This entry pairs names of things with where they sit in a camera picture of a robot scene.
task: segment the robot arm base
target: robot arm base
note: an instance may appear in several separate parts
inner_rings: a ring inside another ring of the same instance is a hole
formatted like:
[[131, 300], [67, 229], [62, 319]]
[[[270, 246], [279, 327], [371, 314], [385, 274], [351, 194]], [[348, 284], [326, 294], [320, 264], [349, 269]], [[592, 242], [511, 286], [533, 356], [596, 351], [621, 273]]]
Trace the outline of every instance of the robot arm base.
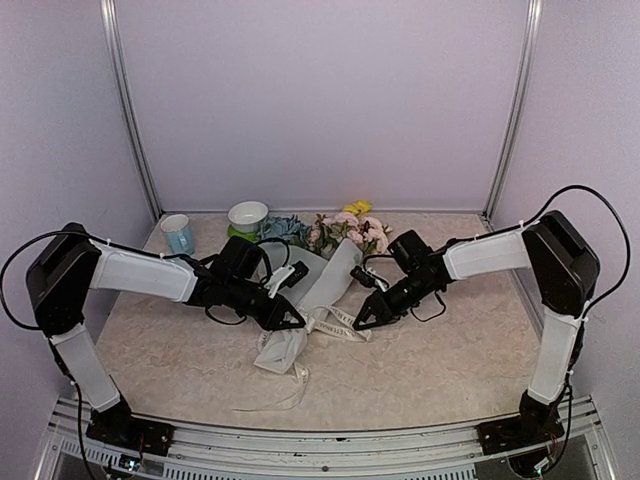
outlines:
[[166, 457], [173, 430], [174, 427], [168, 423], [132, 417], [129, 404], [120, 397], [120, 402], [103, 412], [91, 410], [87, 438], [135, 452]]
[[520, 400], [520, 415], [492, 420], [478, 425], [478, 439], [484, 455], [508, 452], [551, 440], [564, 435], [558, 402], [544, 405], [525, 392]]

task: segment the metal profile bar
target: metal profile bar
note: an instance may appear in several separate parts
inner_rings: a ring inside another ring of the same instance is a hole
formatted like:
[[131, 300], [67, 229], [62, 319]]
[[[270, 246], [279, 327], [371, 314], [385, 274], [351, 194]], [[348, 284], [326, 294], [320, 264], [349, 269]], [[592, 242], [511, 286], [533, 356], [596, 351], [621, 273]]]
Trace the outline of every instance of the metal profile bar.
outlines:
[[520, 66], [518, 68], [518, 76], [516, 80], [516, 90], [511, 104], [509, 113], [509, 121], [505, 132], [502, 148], [500, 151], [500, 161], [498, 169], [493, 178], [493, 184], [489, 192], [489, 198], [484, 209], [484, 214], [489, 221], [493, 219], [500, 194], [504, 188], [504, 182], [509, 170], [509, 164], [513, 156], [513, 148], [518, 136], [518, 128], [520, 119], [524, 110], [524, 102], [529, 87], [529, 78], [531, 76], [531, 68], [533, 66], [533, 58], [535, 47], [538, 40], [538, 30], [540, 26], [540, 17], [542, 15], [542, 0], [529, 0], [529, 11], [527, 15], [527, 25], [524, 33], [524, 41], [522, 44], [522, 53], [520, 56]]
[[589, 454], [598, 480], [616, 480], [615, 464], [609, 438], [601, 423], [594, 425], [593, 432], [585, 435]]
[[[87, 404], [83, 404], [82, 408], [83, 425], [86, 425], [90, 408]], [[566, 399], [561, 403], [559, 413], [566, 423]], [[67, 439], [75, 439], [76, 415], [77, 403], [61, 398], [49, 428]], [[574, 399], [572, 418], [572, 437], [592, 432], [594, 425], [600, 421], [589, 397]], [[456, 469], [535, 448], [484, 456], [475, 430], [480, 421], [395, 430], [323, 433], [218, 427], [163, 420], [176, 428], [169, 456], [148, 455], [145, 458], [163, 464], [165, 472], [167, 469], [219, 470], [227, 472], [229, 478], [309, 478], [324, 476], [321, 466], [327, 465], [332, 477], [362, 479], [373, 475], [382, 475], [376, 478], [384, 478], [386, 475], [394, 480], [406, 479], [414, 477], [416, 472]], [[90, 439], [85, 443], [87, 448], [97, 448], [105, 455], [126, 453]]]
[[147, 207], [151, 213], [151, 218], [157, 222], [162, 216], [162, 208], [158, 200], [158, 194], [153, 183], [149, 164], [147, 163], [142, 141], [140, 140], [140, 132], [133, 111], [133, 102], [129, 92], [127, 83], [127, 72], [122, 54], [122, 45], [120, 42], [120, 33], [118, 31], [118, 19], [116, 16], [115, 0], [100, 0], [102, 10], [102, 22], [104, 24], [104, 32], [107, 38], [107, 46], [111, 55], [113, 71], [118, 87], [118, 95], [120, 97], [120, 106], [122, 114], [129, 134], [129, 141], [133, 151], [134, 163], [138, 177], [142, 183], [142, 189], [147, 201]]
[[53, 478], [56, 464], [60, 457], [62, 436], [55, 430], [47, 429], [40, 439], [36, 452], [39, 456], [31, 466], [28, 478], [33, 480], [49, 480]]

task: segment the white bowl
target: white bowl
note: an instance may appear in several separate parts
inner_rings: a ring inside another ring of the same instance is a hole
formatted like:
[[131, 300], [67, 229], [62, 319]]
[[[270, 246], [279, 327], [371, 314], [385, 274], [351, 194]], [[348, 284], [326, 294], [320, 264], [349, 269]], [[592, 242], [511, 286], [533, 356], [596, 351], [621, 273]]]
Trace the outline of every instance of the white bowl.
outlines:
[[264, 203], [242, 202], [229, 210], [229, 221], [239, 232], [257, 232], [258, 224], [268, 213], [269, 209]]

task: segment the yellow flower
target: yellow flower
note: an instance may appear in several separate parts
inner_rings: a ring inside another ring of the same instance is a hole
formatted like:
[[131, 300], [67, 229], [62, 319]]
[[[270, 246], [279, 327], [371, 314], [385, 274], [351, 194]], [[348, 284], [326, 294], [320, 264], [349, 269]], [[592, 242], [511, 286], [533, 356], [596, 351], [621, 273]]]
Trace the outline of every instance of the yellow flower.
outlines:
[[361, 213], [370, 212], [372, 208], [371, 202], [369, 200], [358, 200], [357, 202], [350, 203], [349, 205], [345, 205], [342, 209], [343, 212], [353, 213], [354, 215], [360, 215]]

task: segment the marble tabletop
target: marble tabletop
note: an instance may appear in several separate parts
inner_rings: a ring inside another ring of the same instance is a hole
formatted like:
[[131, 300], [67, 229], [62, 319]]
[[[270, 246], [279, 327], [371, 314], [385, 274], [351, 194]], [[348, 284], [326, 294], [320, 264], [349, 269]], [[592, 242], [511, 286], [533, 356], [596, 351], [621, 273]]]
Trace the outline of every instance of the marble tabletop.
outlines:
[[[301, 214], [312, 221], [313, 214]], [[394, 234], [415, 229], [438, 247], [451, 237], [483, 232], [476, 215], [377, 213]], [[196, 257], [227, 241], [224, 214], [190, 215]], [[159, 229], [147, 250], [167, 251]], [[389, 259], [376, 271], [395, 282]], [[370, 293], [353, 283], [336, 304], [356, 314]], [[373, 330], [369, 343], [313, 332], [300, 364], [310, 372], [302, 401], [261, 410], [296, 391], [292, 371], [277, 375], [253, 365], [260, 327], [212, 322], [201, 309], [122, 293], [98, 341], [105, 367], [135, 412], [176, 420], [282, 430], [373, 430], [454, 423], [512, 413], [535, 366], [539, 342], [507, 273], [449, 286], [445, 315], [428, 323], [406, 317]], [[440, 306], [433, 297], [416, 313]], [[233, 321], [230, 311], [216, 316]]]

